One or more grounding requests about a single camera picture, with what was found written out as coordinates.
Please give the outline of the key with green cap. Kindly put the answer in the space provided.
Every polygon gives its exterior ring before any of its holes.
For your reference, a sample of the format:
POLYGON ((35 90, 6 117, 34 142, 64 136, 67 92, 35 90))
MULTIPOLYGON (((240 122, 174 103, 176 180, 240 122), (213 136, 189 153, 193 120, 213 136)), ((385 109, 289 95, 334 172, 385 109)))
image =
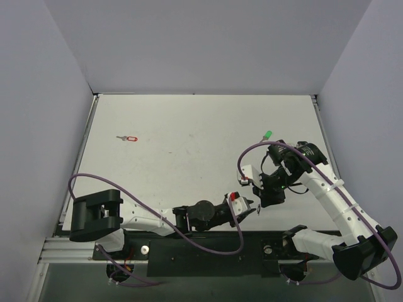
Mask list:
POLYGON ((267 131, 264 135, 263 135, 263 137, 262 137, 262 139, 259 141, 260 143, 262 143, 262 142, 267 142, 269 139, 270 139, 270 137, 272 136, 272 134, 273 134, 273 132, 272 131, 267 131))

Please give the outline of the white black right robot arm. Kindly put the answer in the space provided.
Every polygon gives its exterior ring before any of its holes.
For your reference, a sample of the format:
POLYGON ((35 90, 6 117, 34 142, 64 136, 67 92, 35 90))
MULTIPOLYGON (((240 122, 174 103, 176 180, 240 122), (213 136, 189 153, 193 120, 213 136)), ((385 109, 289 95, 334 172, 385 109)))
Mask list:
POLYGON ((266 156, 276 170, 258 172, 252 165, 239 165, 241 185, 251 185, 266 208, 285 202, 285 190, 295 183, 313 194, 338 228, 339 235, 328 235, 298 225, 282 235, 281 251, 288 257, 312 255, 334 263, 350 280, 363 278, 374 267, 392 258, 397 241, 392 227, 382 227, 363 211, 336 177, 326 156, 309 142, 287 145, 283 140, 268 142, 266 156))

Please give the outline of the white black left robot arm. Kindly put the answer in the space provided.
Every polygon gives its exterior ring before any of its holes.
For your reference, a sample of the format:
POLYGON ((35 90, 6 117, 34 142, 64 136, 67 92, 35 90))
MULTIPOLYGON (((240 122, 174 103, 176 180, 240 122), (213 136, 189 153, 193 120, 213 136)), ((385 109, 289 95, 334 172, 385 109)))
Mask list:
POLYGON ((201 200, 193 206, 155 209, 154 215, 145 206, 125 201, 120 191, 109 189, 81 196, 73 202, 69 239, 73 242, 99 240, 120 229, 140 230, 166 237, 177 228, 185 235, 192 230, 204 232, 229 223, 235 227, 255 212, 253 202, 239 193, 225 195, 222 203, 214 205, 201 200))

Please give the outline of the aluminium frame rail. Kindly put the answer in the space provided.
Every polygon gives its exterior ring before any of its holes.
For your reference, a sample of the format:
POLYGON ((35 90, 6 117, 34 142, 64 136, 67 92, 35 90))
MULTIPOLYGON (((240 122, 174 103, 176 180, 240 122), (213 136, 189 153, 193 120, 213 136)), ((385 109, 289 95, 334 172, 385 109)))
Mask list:
POLYGON ((79 264, 92 261, 94 242, 77 243, 68 238, 46 238, 39 264, 79 264))

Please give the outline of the key with red tag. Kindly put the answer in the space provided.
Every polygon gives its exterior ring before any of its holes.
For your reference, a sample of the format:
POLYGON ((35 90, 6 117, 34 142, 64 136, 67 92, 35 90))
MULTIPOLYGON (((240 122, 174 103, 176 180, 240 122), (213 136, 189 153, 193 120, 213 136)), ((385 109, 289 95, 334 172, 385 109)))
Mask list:
POLYGON ((116 137, 122 141, 128 141, 128 142, 136 142, 138 140, 138 138, 134 136, 116 136, 116 137))

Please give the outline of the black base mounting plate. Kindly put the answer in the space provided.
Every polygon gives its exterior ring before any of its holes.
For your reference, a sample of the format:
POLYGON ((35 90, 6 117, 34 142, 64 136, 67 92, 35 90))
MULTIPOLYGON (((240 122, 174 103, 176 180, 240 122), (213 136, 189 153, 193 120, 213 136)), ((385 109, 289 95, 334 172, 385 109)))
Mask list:
POLYGON ((276 277, 281 263, 294 264, 304 254, 288 254, 283 250, 281 232, 244 231, 243 249, 237 232, 195 232, 195 247, 177 235, 159 237, 145 232, 127 232, 125 246, 112 252, 114 260, 147 262, 149 277, 236 277, 260 275, 276 277))

